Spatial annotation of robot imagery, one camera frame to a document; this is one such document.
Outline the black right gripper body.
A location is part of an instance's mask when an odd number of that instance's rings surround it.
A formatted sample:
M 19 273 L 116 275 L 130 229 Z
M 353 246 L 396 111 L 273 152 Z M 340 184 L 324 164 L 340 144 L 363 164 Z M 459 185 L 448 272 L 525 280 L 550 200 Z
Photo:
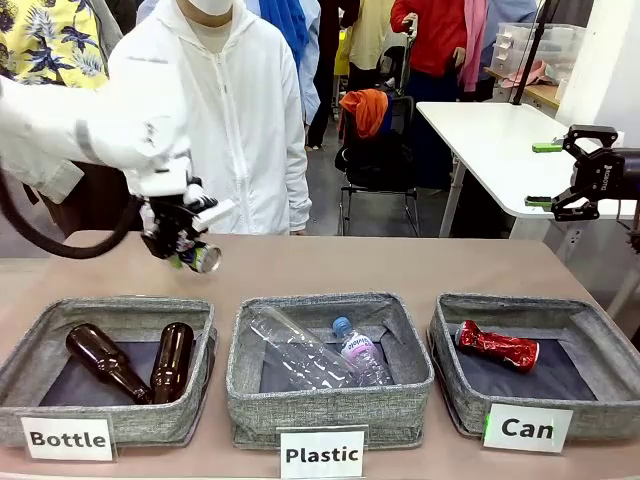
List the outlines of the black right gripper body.
M 639 199 L 639 150 L 599 148 L 575 164 L 573 186 L 589 201 Z

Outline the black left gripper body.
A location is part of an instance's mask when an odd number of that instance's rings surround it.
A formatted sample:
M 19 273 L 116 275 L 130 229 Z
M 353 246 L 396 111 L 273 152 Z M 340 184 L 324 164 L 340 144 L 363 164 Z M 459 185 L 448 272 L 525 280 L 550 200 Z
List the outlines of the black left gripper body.
M 192 228 L 195 214 L 181 196 L 151 197 L 141 206 L 141 238 L 150 253 L 169 259 L 192 250 L 198 233 Z

